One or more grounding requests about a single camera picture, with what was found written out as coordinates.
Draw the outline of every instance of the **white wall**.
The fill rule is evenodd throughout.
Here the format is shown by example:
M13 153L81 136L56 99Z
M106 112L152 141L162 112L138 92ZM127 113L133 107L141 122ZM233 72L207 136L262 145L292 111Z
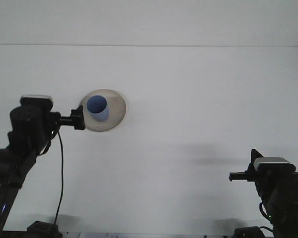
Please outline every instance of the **white wall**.
M298 0L5 0L2 43L298 46Z
M279 2L259 1L251 7L254 3L237 1L152 1L148 8L143 6L148 1L0 1L0 148L7 145L8 114L23 94L53 96L53 110L64 115L90 91L101 88L120 92L127 103L126 117L112 131L61 129L66 179L58 221L62 231L227 235L236 227L269 225L258 211L254 184L229 182L228 174L247 168L252 148L264 156L285 157L298 167L298 47L48 44L208 45L216 39L215 45L298 45L298 1L276 7ZM222 9L223 22L231 19L232 9L235 17L252 16L252 27L243 31L247 24L236 19L241 28L232 25L232 34L222 38L194 37L193 30L188 36L187 28L173 25L190 22L181 20L192 16L189 11L197 11L196 22L206 25L198 13L206 4L214 11ZM56 5L63 9L58 14ZM69 14L80 7L86 14ZM167 8L178 11L163 15ZM270 9L271 14L252 10L259 8ZM275 9L283 9L284 15L276 17ZM131 10L145 19L133 20ZM17 14L21 11L30 20ZM84 26L98 19L88 18L94 11L101 13L104 24L95 20L94 32L102 34L90 32L89 38ZM159 17L148 17L148 11L158 11ZM110 26L113 13L122 17L117 24L130 31L113 37L120 27L104 26ZM162 16L174 16L175 21L158 20ZM260 35L264 41L250 35L263 30L265 24L259 22L285 21L286 16L296 29L269 25L269 34ZM66 23L74 20L72 29ZM132 31L142 20L151 24L148 41L140 31ZM209 27L210 32L221 32L220 25ZM46 34L37 34L39 30ZM59 181L60 149L55 139L50 152L30 171L5 228L23 230L35 220L52 221Z

